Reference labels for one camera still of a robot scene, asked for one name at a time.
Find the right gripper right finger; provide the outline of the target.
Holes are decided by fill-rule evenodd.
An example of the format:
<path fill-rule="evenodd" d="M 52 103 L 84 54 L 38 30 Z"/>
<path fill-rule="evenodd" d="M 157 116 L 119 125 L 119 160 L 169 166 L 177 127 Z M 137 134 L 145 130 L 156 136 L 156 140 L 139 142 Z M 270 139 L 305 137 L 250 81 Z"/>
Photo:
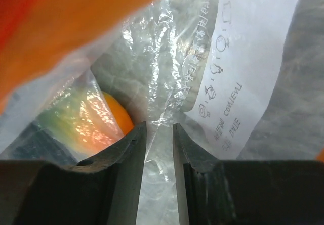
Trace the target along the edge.
<path fill-rule="evenodd" d="M 180 224 L 220 224 L 216 158 L 173 125 L 173 157 Z"/>

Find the green orange fake mango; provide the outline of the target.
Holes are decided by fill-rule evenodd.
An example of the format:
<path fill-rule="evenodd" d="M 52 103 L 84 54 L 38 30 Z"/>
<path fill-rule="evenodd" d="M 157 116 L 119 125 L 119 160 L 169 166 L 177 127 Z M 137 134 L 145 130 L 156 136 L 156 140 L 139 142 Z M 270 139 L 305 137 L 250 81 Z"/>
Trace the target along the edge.
<path fill-rule="evenodd" d="M 94 86 L 61 91 L 36 121 L 77 160 L 113 145 L 134 127 L 126 109 Z"/>

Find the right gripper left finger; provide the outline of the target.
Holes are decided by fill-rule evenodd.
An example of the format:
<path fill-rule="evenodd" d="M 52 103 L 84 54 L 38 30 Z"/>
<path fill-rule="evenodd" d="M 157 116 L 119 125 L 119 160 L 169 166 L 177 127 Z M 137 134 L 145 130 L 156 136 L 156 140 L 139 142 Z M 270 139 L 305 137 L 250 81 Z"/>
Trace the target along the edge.
<path fill-rule="evenodd" d="M 104 175 L 98 224 L 136 223 L 146 142 L 143 121 L 115 144 L 77 164 L 79 171 Z"/>

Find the clear zip top bag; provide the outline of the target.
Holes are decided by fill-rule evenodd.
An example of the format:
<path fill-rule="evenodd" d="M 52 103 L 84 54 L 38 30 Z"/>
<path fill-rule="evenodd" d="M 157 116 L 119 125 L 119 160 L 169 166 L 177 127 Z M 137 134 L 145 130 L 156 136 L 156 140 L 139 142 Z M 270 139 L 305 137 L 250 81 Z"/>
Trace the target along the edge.
<path fill-rule="evenodd" d="M 12 108 L 1 116 L 2 159 L 45 159 L 75 164 L 83 155 L 68 151 L 68 133 L 58 136 L 58 125 L 67 118 L 60 110 L 77 97 L 112 94 L 135 122 L 147 124 L 147 150 L 136 224 L 178 224 L 172 126 L 178 122 L 194 140 L 215 152 L 203 129 L 188 112 L 194 107 L 208 58 L 216 56 L 212 35 L 220 31 L 225 0 L 155 0 L 128 18 L 94 57 L 67 74 L 62 86 L 57 77 L 39 79 L 18 90 Z M 230 41 L 241 50 L 230 50 L 226 61 L 239 54 L 254 60 L 252 46 L 265 46 L 265 62 L 254 70 L 231 77 L 258 82 L 264 93 L 253 102 L 252 120 L 232 157 L 241 160 L 312 159 L 323 148 L 323 0 L 297 0 L 288 30 L 272 25 L 285 41 L 280 48 L 261 31 L 270 12 L 252 6 L 264 3 L 274 9 L 283 0 L 234 0 L 249 27 L 235 26 Z"/>

